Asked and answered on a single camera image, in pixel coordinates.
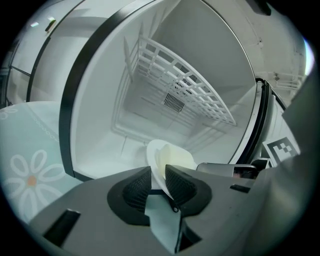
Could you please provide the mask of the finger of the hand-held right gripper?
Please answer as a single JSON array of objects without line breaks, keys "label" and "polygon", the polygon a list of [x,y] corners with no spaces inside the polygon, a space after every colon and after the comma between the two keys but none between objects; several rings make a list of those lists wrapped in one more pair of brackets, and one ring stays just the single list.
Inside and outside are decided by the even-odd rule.
[{"label": "finger of the hand-held right gripper", "polygon": [[198,172],[208,173],[212,175],[232,177],[234,174],[234,164],[221,164],[221,163],[200,163],[196,170]]}]

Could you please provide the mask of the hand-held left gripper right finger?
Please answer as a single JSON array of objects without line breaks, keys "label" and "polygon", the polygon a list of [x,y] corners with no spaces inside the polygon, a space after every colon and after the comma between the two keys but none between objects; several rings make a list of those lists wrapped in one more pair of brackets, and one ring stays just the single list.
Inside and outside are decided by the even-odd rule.
[{"label": "hand-held left gripper right finger", "polygon": [[166,165],[165,185],[180,210],[179,256],[246,256],[267,177],[220,176]]}]

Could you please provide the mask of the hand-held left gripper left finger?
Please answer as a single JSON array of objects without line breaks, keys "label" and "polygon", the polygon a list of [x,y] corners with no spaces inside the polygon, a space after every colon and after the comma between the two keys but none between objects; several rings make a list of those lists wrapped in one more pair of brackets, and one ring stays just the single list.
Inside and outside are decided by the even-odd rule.
[{"label": "hand-held left gripper left finger", "polygon": [[30,228],[55,256],[167,256],[145,214],[151,168],[85,181],[46,206]]}]

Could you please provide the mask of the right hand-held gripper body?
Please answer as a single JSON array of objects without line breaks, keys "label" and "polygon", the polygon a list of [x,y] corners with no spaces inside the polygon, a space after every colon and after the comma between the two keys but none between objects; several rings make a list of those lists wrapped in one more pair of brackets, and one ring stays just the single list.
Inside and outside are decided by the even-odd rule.
[{"label": "right hand-held gripper body", "polygon": [[234,168],[233,176],[237,178],[256,179],[259,172],[278,166],[286,159],[301,153],[294,139],[287,136],[276,137],[262,142],[260,149],[250,160],[248,166]]}]

